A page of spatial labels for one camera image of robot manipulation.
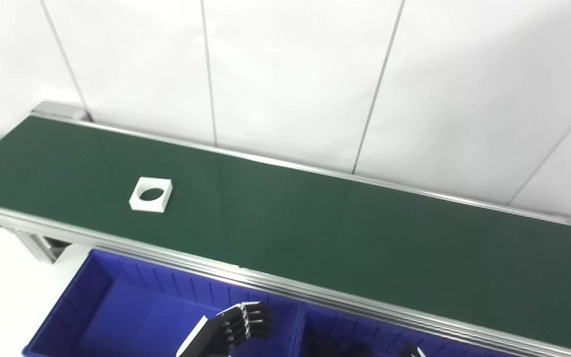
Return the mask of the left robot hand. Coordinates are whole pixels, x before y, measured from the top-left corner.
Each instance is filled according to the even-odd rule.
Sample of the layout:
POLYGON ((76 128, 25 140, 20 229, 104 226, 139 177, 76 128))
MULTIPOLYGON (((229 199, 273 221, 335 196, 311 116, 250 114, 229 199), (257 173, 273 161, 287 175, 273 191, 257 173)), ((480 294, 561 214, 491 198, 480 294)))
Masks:
POLYGON ((263 302, 241 302, 213 318, 202 316, 176 351, 177 357, 229 357, 251 338, 268 338, 274 331, 272 308, 263 302))

